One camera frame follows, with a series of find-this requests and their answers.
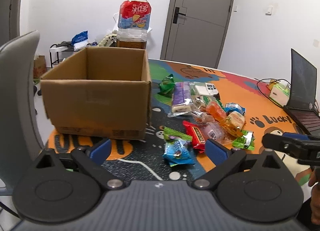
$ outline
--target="blue gripper pad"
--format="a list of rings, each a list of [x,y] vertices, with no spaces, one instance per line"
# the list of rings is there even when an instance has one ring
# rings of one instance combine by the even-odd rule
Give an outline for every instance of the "blue gripper pad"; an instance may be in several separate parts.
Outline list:
[[[93,162],[101,165],[111,154],[111,148],[111,140],[106,138],[87,149],[86,154]]]
[[[205,154],[216,166],[223,163],[229,156],[231,156],[231,151],[229,149],[225,148],[213,139],[208,139],[205,142],[204,147]]]
[[[298,139],[298,140],[310,140],[308,135],[305,135],[305,134],[297,134],[297,133],[283,133],[284,137],[289,137],[289,138],[292,138],[292,139]]]

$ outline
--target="chair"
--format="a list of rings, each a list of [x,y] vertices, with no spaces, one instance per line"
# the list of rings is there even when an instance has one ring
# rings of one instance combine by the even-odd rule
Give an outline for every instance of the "chair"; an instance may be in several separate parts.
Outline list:
[[[38,31],[15,38],[0,47],[0,178],[13,188],[43,149],[33,98],[33,60]]]

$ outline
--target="open cardboard box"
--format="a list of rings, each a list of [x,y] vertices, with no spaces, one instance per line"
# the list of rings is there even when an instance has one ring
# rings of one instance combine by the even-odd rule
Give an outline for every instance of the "open cardboard box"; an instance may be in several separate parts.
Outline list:
[[[58,132],[143,139],[151,77],[145,50],[89,47],[41,78],[47,117]]]

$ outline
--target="person's hand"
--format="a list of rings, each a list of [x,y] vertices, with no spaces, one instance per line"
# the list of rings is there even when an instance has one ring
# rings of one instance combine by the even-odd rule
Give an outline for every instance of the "person's hand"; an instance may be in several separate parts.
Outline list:
[[[318,182],[316,178],[316,171],[314,170],[309,179],[309,187],[312,187]],[[320,184],[315,185],[311,191],[311,222],[315,225],[320,225]]]

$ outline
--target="laptop keyboard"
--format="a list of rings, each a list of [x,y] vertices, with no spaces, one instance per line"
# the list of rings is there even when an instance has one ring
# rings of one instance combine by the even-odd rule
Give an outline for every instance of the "laptop keyboard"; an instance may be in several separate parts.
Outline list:
[[[320,117],[313,111],[290,110],[309,132],[320,129]]]

